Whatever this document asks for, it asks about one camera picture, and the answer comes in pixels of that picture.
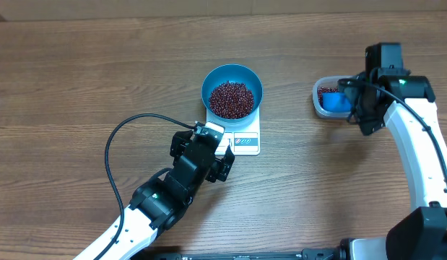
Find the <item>teal metal bowl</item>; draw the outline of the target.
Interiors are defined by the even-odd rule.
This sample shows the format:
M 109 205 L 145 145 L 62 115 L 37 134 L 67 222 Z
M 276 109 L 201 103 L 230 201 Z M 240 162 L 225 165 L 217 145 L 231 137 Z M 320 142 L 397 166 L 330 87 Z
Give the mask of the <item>teal metal bowl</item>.
M 218 66 L 208 73 L 202 83 L 201 99 L 207 110 L 211 111 L 209 107 L 209 97 L 212 90 L 226 81 L 244 83 L 246 87 L 252 91 L 254 105 L 253 110 L 249 115 L 259 108 L 264 96 L 264 88 L 259 76 L 247 66 L 240 64 L 225 64 Z

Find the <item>blue plastic measuring scoop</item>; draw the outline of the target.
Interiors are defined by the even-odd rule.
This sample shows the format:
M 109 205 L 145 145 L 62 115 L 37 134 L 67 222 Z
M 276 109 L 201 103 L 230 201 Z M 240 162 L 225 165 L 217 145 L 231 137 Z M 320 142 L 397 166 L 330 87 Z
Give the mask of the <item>blue plastic measuring scoop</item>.
M 333 113 L 350 112 L 352 105 L 342 92 L 326 92 L 322 95 L 322 107 Z

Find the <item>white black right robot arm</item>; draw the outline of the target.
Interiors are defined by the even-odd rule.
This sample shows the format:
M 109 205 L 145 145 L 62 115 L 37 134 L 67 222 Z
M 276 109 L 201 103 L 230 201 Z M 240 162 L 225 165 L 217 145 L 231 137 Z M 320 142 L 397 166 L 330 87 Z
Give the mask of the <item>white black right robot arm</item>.
M 337 87 L 352 105 L 347 121 L 363 135 L 391 132 L 411 201 L 385 236 L 345 242 L 347 258 L 447 259 L 447 146 L 428 78 L 404 68 L 400 44 L 378 43 L 365 49 L 365 71 Z

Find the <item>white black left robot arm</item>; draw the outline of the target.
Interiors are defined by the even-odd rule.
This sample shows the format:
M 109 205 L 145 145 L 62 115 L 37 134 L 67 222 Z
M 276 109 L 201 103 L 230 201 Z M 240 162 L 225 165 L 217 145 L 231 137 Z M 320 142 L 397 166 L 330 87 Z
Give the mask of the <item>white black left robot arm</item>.
M 130 259 L 169 230 L 186 213 L 203 181 L 226 181 L 235 155 L 226 146 L 222 158 L 216 151 L 227 134 L 203 127 L 178 131 L 170 146 L 173 167 L 164 168 L 142 184 L 116 220 L 77 259 Z

